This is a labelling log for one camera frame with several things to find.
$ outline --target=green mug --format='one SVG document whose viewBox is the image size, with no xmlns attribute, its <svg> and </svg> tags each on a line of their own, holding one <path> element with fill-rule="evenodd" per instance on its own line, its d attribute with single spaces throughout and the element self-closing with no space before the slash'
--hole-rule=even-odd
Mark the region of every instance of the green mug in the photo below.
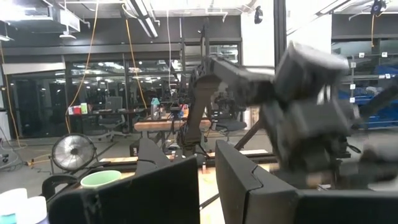
<svg viewBox="0 0 398 224">
<path fill-rule="evenodd" d="M 96 188 L 105 184 L 112 183 L 116 180 L 119 180 L 122 176 L 117 170 L 105 170 L 100 172 L 95 172 L 94 174 L 90 174 L 84 177 L 80 181 L 80 185 L 84 188 Z"/>
</svg>

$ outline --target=water bottle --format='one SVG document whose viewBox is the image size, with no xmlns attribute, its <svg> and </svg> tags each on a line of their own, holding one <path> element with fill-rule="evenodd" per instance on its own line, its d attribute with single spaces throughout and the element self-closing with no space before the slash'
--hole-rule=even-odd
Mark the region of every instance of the water bottle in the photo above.
<svg viewBox="0 0 398 224">
<path fill-rule="evenodd" d="M 159 100 L 157 98 L 153 98 L 150 103 L 150 118 L 152 120 L 158 120 L 160 118 L 159 105 L 160 105 Z"/>
</svg>

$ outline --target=ceiling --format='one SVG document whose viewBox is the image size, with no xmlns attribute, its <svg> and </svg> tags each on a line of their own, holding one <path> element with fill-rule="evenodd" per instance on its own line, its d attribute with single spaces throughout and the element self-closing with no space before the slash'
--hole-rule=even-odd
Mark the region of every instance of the ceiling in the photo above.
<svg viewBox="0 0 398 224">
<path fill-rule="evenodd" d="M 340 11 L 335 11 L 337 14 L 358 14 L 361 12 L 370 13 L 373 0 L 353 0 L 353 3 L 348 7 L 342 7 Z M 385 13 L 398 13 L 398 0 L 386 0 L 387 9 Z"/>
<path fill-rule="evenodd" d="M 64 0 L 54 0 L 64 6 Z M 120 18 L 124 0 L 99 0 L 99 18 Z M 144 0 L 155 17 L 240 15 L 252 10 L 256 0 Z M 67 9 L 82 19 L 95 17 L 96 0 L 66 0 Z"/>
</svg>

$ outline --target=concrete floor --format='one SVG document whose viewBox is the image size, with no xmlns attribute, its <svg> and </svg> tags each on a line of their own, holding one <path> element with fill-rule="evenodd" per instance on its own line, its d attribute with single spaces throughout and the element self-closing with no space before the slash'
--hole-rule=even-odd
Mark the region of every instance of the concrete floor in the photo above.
<svg viewBox="0 0 398 224">
<path fill-rule="evenodd" d="M 231 137 L 230 141 L 238 142 L 241 139 L 240 136 Z M 114 143 L 110 142 L 95 142 L 95 146 L 98 148 L 99 159 L 105 157 L 127 157 L 129 156 L 129 145 L 130 143 L 137 139 L 137 136 L 128 139 L 115 139 Z M 206 144 L 207 149 L 214 149 L 215 141 L 218 139 L 226 139 L 225 137 L 209 138 Z M 23 141 L 29 146 L 18 150 L 24 161 L 29 161 L 34 157 L 41 155 L 46 155 L 51 152 L 52 144 L 57 139 L 47 138 L 47 139 L 31 139 Z M 362 148 L 365 142 L 381 142 L 381 141 L 396 141 L 397 132 L 396 131 L 378 131 L 376 133 L 371 133 L 368 136 L 355 136 L 349 138 L 349 142 L 352 145 Z M 3 143 L 3 149 L 0 149 L 0 153 L 9 153 L 11 155 L 10 161 L 14 160 L 15 156 L 9 152 L 4 152 L 4 149 L 9 149 L 6 143 Z M 245 146 L 244 150 L 249 149 L 265 149 L 271 151 L 271 145 L 267 136 L 260 132 L 255 135 Z M 353 159 L 357 159 L 359 154 L 353 152 Z M 10 172 L 0 172 L 0 193 L 19 187 L 24 187 L 28 190 L 29 197 L 36 196 L 41 193 L 41 186 L 43 180 L 45 180 L 50 175 L 50 162 L 43 162 L 36 164 L 34 168 L 27 166 L 22 166 L 14 171 Z M 398 190 L 398 179 L 389 183 L 377 184 L 371 186 L 375 190 Z"/>
</svg>

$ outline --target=chair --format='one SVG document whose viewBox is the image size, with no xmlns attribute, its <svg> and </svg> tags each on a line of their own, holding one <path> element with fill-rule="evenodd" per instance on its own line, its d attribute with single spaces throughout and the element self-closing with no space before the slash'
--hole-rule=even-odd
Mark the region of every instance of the chair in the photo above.
<svg viewBox="0 0 398 224">
<path fill-rule="evenodd" d="M 111 110 L 112 112 L 118 112 L 118 110 L 123 107 L 123 98 L 120 96 L 109 96 L 106 99 L 106 110 Z M 98 124 L 105 127 L 107 129 L 107 133 L 104 135 L 107 138 L 110 138 L 111 142 L 113 142 L 113 138 L 115 136 L 123 136 L 127 137 L 129 134 L 124 134 L 121 131 L 115 131 L 115 129 L 121 125 L 124 125 L 126 119 L 124 119 L 123 114 L 106 114 L 101 115 L 98 120 Z"/>
<path fill-rule="evenodd" d="M 229 141 L 229 134 L 235 131 L 240 131 L 243 130 L 247 124 L 242 121 L 236 121 L 236 120 L 219 120 L 216 124 L 216 130 L 219 131 L 221 134 L 226 136 L 226 142 L 231 145 L 235 145 L 235 142 Z"/>
</svg>

